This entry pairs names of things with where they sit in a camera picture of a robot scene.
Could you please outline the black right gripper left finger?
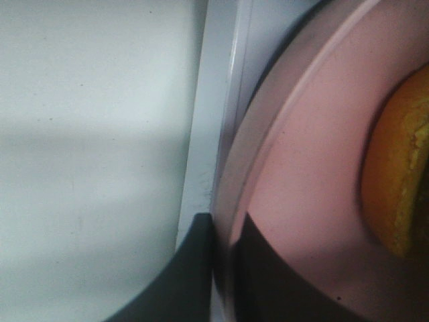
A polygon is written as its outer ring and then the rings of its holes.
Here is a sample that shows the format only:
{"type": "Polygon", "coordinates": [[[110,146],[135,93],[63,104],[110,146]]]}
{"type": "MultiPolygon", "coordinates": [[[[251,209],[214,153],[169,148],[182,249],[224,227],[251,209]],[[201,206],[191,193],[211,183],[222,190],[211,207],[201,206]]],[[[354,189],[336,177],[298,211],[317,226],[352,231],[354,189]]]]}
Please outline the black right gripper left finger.
{"type": "Polygon", "coordinates": [[[150,285],[108,321],[209,321],[212,216],[196,214],[174,257],[150,285]]]}

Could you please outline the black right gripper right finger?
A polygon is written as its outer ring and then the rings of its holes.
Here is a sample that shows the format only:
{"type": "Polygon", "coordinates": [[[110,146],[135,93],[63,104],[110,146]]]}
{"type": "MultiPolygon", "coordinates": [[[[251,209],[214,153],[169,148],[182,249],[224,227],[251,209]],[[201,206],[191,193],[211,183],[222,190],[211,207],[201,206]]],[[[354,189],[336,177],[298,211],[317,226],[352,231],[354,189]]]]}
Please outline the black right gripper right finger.
{"type": "Polygon", "coordinates": [[[245,216],[234,257],[238,321],[365,321],[291,269],[245,216]]]}

